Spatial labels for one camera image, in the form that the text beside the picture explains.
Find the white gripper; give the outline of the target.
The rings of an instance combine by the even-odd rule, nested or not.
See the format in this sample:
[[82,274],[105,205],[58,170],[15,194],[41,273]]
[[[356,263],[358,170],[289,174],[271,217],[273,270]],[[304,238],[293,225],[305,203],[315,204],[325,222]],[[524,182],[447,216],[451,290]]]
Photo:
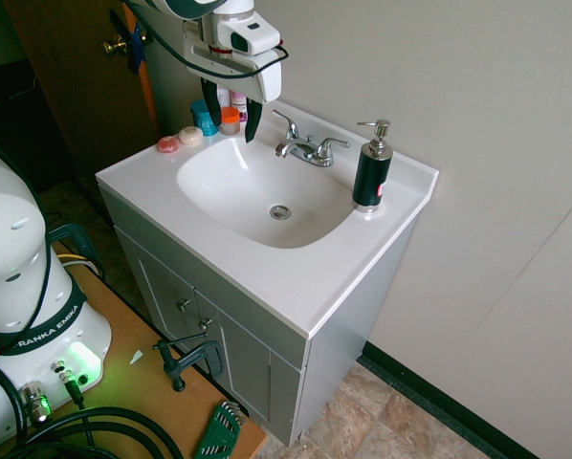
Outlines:
[[217,85],[246,96],[248,119],[245,126],[246,143],[256,134],[262,116],[262,103],[276,100],[281,94],[281,63],[274,50],[249,56],[238,52],[219,56],[201,40],[198,26],[183,24],[184,58],[187,69],[202,77],[204,101],[213,124],[222,123],[222,111]]

